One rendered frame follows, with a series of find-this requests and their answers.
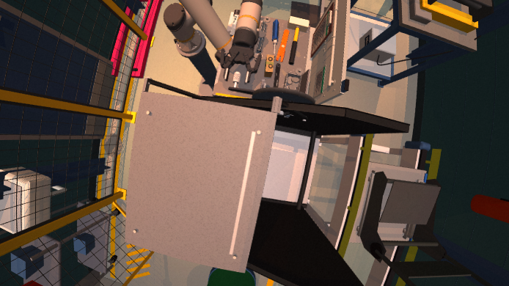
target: blue handle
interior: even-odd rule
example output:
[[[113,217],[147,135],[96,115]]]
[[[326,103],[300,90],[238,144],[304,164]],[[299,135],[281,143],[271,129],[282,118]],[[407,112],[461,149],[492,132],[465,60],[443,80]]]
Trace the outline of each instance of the blue handle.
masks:
[[[279,21],[276,19],[272,22],[272,40],[277,40],[279,34]]]

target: blue screwdriver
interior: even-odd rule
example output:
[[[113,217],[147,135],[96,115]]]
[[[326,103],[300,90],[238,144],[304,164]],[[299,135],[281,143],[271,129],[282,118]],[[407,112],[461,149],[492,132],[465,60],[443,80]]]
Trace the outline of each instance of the blue screwdriver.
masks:
[[[274,42],[274,54],[276,54],[277,38],[279,34],[279,21],[276,19],[272,22],[272,42]]]

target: beige floor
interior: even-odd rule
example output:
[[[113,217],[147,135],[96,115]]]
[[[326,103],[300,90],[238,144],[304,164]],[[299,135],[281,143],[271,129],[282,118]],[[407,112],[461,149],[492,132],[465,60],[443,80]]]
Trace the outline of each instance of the beige floor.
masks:
[[[164,1],[162,4],[161,14],[155,28],[153,47],[150,50],[150,56],[147,62],[145,77],[164,82],[189,92],[198,93],[199,80],[201,77],[189,60],[183,58],[177,52],[173,42],[173,36],[163,22],[162,15],[164,10],[174,1]],[[318,0],[303,0],[302,2],[318,4]],[[240,3],[241,0],[214,0],[213,7],[223,23],[226,25],[230,12],[234,9],[238,9],[238,7],[240,7]],[[288,3],[290,3],[290,1],[287,0],[265,0],[263,5],[263,15],[276,18],[289,18],[290,5]],[[389,8],[386,7],[387,4],[383,0],[359,0],[357,6],[360,6],[363,10],[369,10],[371,12],[381,11],[380,13],[382,13],[384,9],[387,9],[387,12],[383,14],[387,15],[387,17],[390,16],[389,14],[392,14],[392,12],[388,10]],[[397,40],[398,54],[395,57],[396,60],[403,59],[411,50],[410,47],[415,48],[416,46],[416,43],[409,41],[409,37],[405,35],[398,35]],[[206,48],[214,64],[217,65],[218,63],[213,56],[216,50],[209,41],[207,42]],[[395,66],[395,72],[405,70],[406,68],[408,68],[406,64],[398,64]],[[390,119],[413,124],[417,76],[397,81],[383,89],[377,87],[376,80],[365,76],[347,73],[347,78],[351,80],[350,91],[326,104],[366,111]],[[142,83],[143,80],[140,79],[136,92],[134,93],[135,98],[132,111],[138,111],[139,101],[141,98],[140,95],[142,92]],[[172,92],[158,87],[151,87],[150,91],[169,95],[172,94]],[[125,166],[123,170],[124,180],[121,182],[121,186],[126,189],[128,189],[128,162],[131,157],[131,148],[135,130],[135,125],[129,125],[125,152]],[[410,133],[377,134],[374,138],[373,144],[386,147],[401,147],[405,141],[410,139]],[[322,153],[334,156],[334,154],[330,151],[322,151]],[[334,161],[334,159],[327,158],[326,155],[323,159],[323,163],[326,164],[327,161]],[[371,161],[396,165],[398,164],[398,156],[373,154]],[[337,166],[331,166],[331,168],[331,170],[337,170]],[[322,192],[328,192],[329,194],[334,192],[337,193],[337,182],[334,182],[335,176],[333,173],[334,172],[323,172],[323,176],[318,174],[318,176],[313,178],[314,181],[321,182],[319,185]],[[155,256],[154,259],[152,259],[151,264],[153,265],[151,267],[151,275],[133,280],[131,282],[132,285],[148,285],[147,283],[150,283],[152,285],[163,286],[205,286],[208,272],[210,271],[210,267],[190,263],[184,260],[177,260],[163,255]],[[266,285],[266,282],[267,279],[265,277],[257,276],[257,286]]]

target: red cylinder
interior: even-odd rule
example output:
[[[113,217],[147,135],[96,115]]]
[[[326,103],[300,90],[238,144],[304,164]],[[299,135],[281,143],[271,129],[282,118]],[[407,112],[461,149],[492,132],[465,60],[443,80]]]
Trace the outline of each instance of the red cylinder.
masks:
[[[470,208],[476,213],[509,224],[509,202],[477,194],[472,198]]]

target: metal cabinet door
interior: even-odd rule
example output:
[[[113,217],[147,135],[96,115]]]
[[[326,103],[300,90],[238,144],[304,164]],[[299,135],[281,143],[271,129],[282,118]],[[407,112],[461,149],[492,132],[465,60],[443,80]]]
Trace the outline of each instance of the metal cabinet door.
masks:
[[[276,117],[143,92],[130,164],[126,242],[244,272]]]

